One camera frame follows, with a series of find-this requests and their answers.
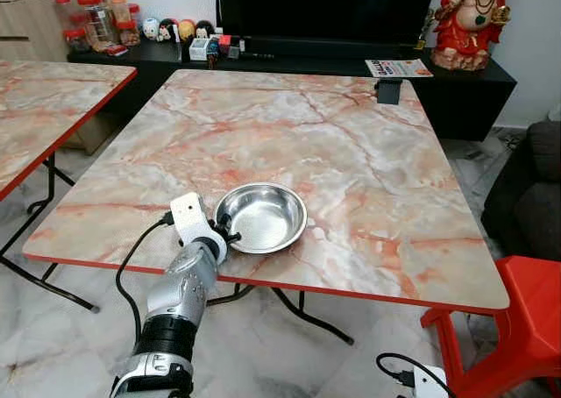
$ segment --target black tv cabinet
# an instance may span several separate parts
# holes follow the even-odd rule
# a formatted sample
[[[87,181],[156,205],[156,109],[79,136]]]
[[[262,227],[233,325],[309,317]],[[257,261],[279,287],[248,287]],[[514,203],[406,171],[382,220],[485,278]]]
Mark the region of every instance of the black tv cabinet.
[[[434,78],[410,81],[421,100],[439,138],[483,140],[499,116],[516,81],[494,60],[479,72],[451,72],[434,66],[429,51],[411,52],[407,59],[419,57]],[[206,62],[177,61],[177,48],[171,43],[143,40],[128,53],[110,57],[100,53],[71,53],[68,61],[129,65],[138,69],[137,77],[105,107],[132,118],[176,69],[206,69]],[[272,60],[220,60],[217,70],[370,76],[360,59],[329,59],[302,56],[276,56]]]

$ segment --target black tv screen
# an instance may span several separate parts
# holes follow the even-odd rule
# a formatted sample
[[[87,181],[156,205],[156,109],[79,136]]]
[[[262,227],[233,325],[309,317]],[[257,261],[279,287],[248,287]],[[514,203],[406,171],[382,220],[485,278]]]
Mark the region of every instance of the black tv screen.
[[[224,32],[415,44],[430,0],[221,0]]]

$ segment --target robotic arm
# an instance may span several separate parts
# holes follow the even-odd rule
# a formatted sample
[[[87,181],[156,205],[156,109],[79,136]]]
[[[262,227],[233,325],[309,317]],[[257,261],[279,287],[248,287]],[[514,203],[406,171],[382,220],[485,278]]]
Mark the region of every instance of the robotic arm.
[[[147,297],[140,339],[110,398],[187,398],[193,390],[195,335],[227,245],[198,194],[172,201],[171,210],[184,247]]]

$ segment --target metal bowl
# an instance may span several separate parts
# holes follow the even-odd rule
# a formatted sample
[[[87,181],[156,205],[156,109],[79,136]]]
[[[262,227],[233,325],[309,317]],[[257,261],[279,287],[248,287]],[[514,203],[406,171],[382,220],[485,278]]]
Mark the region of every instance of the metal bowl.
[[[218,203],[215,220],[223,221],[225,214],[231,217],[230,234],[241,234],[231,247],[247,253],[276,252],[292,245],[308,220],[303,200],[275,183],[250,183],[231,190]]]

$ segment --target marble-pattern table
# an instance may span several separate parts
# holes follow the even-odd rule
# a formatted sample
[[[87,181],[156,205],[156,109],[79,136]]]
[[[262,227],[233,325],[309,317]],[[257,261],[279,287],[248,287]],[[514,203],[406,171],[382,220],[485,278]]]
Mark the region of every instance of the marble-pattern table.
[[[0,60],[0,200],[135,74],[131,67]]]
[[[194,190],[208,212],[238,185],[275,181],[309,213],[288,249],[232,251],[220,279],[394,302],[503,309],[508,295],[409,82],[378,104],[372,78],[180,70],[24,246],[32,259],[117,268]],[[133,271],[161,273],[174,229]]]

